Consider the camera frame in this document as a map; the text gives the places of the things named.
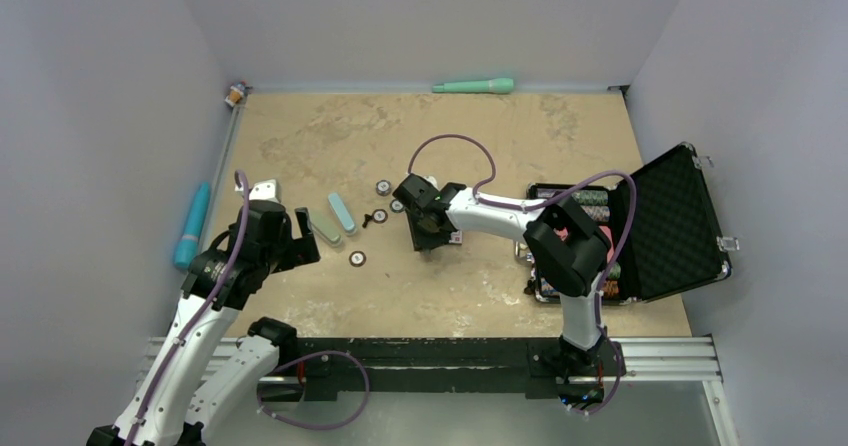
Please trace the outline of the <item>blue stapler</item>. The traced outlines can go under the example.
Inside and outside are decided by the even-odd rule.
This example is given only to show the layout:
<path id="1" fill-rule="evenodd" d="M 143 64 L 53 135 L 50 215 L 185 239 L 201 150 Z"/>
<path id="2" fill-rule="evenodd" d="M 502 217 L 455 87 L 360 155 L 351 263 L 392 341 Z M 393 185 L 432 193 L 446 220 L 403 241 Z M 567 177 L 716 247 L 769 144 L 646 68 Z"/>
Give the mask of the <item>blue stapler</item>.
<path id="1" fill-rule="evenodd" d="M 354 235 L 357 232 L 357 224 L 342 197 L 337 192 L 332 192 L 327 196 L 327 200 L 344 233 L 347 236 Z"/>

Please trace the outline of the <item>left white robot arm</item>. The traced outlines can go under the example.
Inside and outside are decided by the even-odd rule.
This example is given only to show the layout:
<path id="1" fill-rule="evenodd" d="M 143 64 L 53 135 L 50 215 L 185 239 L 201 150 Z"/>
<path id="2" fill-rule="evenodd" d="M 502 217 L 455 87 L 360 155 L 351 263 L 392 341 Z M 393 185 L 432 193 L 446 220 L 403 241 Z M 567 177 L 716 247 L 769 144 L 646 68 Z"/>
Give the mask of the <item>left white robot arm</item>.
<path id="1" fill-rule="evenodd" d="M 321 256 L 305 207 L 288 213 L 276 200 L 251 199 L 234 223 L 190 263 L 175 316 L 152 368 L 110 425 L 90 445 L 175 445 L 188 431 L 191 400 L 219 341 L 271 274 Z"/>

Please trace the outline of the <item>green stapler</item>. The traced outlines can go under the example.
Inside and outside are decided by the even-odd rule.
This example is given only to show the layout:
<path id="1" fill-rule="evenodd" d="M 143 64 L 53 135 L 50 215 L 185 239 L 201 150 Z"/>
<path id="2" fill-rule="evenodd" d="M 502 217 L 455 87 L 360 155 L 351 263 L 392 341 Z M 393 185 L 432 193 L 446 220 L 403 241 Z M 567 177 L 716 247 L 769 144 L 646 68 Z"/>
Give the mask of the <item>green stapler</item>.
<path id="1" fill-rule="evenodd" d="M 313 232 L 331 247 L 339 247 L 343 244 L 342 233 L 336 224 L 322 212 L 311 210 L 310 224 Z"/>

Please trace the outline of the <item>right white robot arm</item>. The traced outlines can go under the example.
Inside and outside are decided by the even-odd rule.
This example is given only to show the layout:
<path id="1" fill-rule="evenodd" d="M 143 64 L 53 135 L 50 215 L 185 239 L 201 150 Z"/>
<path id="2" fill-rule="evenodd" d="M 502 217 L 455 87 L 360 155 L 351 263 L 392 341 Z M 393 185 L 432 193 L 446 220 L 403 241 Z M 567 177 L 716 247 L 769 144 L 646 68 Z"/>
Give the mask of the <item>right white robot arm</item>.
<path id="1" fill-rule="evenodd" d="M 393 198 L 404 207 L 417 251 L 445 245 L 459 231 L 526 246 L 537 275 L 559 296 L 564 365 L 584 373 L 599 362 L 605 339 L 600 293 L 612 242 L 570 194 L 519 200 L 454 182 L 437 188 L 424 177 L 409 174 Z"/>

